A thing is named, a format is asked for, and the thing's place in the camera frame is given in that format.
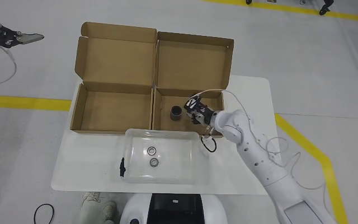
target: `yellow floor line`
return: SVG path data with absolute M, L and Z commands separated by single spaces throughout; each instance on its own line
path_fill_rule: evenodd
M 276 11 L 284 11 L 284 12 L 293 12 L 293 13 L 300 13 L 300 14 L 307 14 L 307 15 L 319 15 L 319 10 L 313 10 L 311 8 L 301 8 L 301 7 L 294 7 L 294 6 L 283 6 L 280 4 L 274 3 L 263 3 L 263 2 L 255 2 L 252 1 L 250 5 L 246 4 L 245 0 L 202 0 L 204 2 L 214 2 L 214 3 L 221 3 L 221 4 L 234 4 L 237 6 L 246 6 L 252 8 L 263 8 L 266 10 L 276 10 Z M 327 12 L 324 16 L 326 17 L 334 17 L 334 18 L 344 18 L 346 20 L 356 20 L 358 21 L 358 15 L 355 14 L 348 14 L 348 13 L 340 13 L 340 12 Z
M 320 151 L 319 148 L 299 133 L 292 125 L 290 125 L 281 115 L 275 114 L 275 118 L 277 126 L 279 126 L 299 146 L 304 148 L 321 164 L 336 220 L 339 224 L 347 224 L 348 219 L 341 198 L 340 189 L 329 158 L 322 151 Z
M 0 108 L 33 109 L 33 110 L 59 110 L 69 111 L 70 100 L 41 99 L 27 97 L 0 96 Z M 333 211 L 340 224 L 347 224 L 348 219 L 341 199 L 335 173 L 329 158 L 314 144 L 300 134 L 281 115 L 275 114 L 276 124 L 298 145 L 304 148 L 322 165 L 324 178 L 327 183 L 328 194 L 331 199 Z
M 0 108 L 69 111 L 70 100 L 0 96 Z

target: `brown cylinder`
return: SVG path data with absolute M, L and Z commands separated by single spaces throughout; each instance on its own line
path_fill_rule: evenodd
M 182 109 L 180 106 L 173 106 L 170 110 L 170 118 L 172 120 L 180 120 Z

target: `cardboard box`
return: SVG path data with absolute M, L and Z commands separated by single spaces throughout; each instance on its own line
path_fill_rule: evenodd
M 226 89 L 233 47 L 232 39 L 158 33 L 153 129 L 205 133 L 205 127 L 194 125 L 184 109 L 179 121 L 171 120 L 170 109 L 175 105 L 183 107 L 188 98 L 198 92 Z M 213 110 L 224 109 L 221 92 L 207 92 L 202 97 L 202 102 Z
M 157 32 L 156 29 L 86 22 L 78 40 L 75 72 L 83 80 L 70 129 L 78 133 L 125 133 L 129 128 L 196 131 L 183 110 L 188 98 L 229 83 L 232 39 Z M 220 92 L 202 95 L 223 110 Z
M 156 68 L 156 29 L 86 22 L 75 72 L 83 80 L 70 129 L 125 133 L 150 129 Z

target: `clear plastic container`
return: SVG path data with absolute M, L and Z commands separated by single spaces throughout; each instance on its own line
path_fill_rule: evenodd
M 194 161 L 199 150 L 199 135 L 196 132 L 128 129 L 124 147 L 124 181 L 194 183 Z

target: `black wire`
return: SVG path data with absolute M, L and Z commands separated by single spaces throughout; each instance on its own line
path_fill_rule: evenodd
M 38 208 L 36 209 L 35 213 L 34 213 L 34 224 L 36 224 L 36 214 L 37 214 L 37 210 L 39 210 L 39 208 L 41 208 L 42 206 L 50 206 L 52 208 L 52 216 L 51 216 L 51 219 L 50 219 L 50 222 L 49 224 L 51 224 L 52 222 L 52 219 L 54 218 L 54 214 L 55 214 L 55 209 L 54 207 L 51 205 L 51 204 L 42 204 L 40 206 L 38 206 Z
M 216 141 L 215 141 L 215 139 L 214 139 L 214 138 L 211 138 L 211 139 L 213 140 L 214 144 L 215 144 L 215 148 L 214 148 L 214 150 L 210 150 L 209 148 L 207 148 L 207 146 L 205 145 L 205 143 L 202 141 L 202 138 L 203 138 L 203 137 L 204 137 L 204 136 L 201 136 L 201 138 L 200 138 L 202 145 L 203 145 L 203 146 L 206 148 L 206 150 L 208 150 L 209 152 L 215 152 L 215 151 L 216 151 Z

